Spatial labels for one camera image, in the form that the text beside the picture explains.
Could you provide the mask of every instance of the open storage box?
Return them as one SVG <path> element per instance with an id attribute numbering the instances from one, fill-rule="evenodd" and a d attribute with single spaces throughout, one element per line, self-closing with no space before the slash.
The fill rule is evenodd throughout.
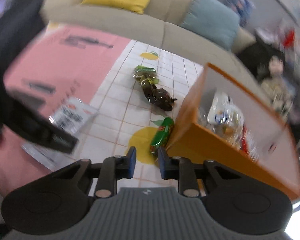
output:
<path id="1" fill-rule="evenodd" d="M 227 93 L 241 109 L 259 150 L 257 162 L 198 124 L 199 105 L 209 111 L 216 89 Z M 246 87 L 212 64 L 204 67 L 185 97 L 167 152 L 193 163 L 215 160 L 276 187 L 291 200 L 300 198 L 300 162 L 289 127 Z"/>

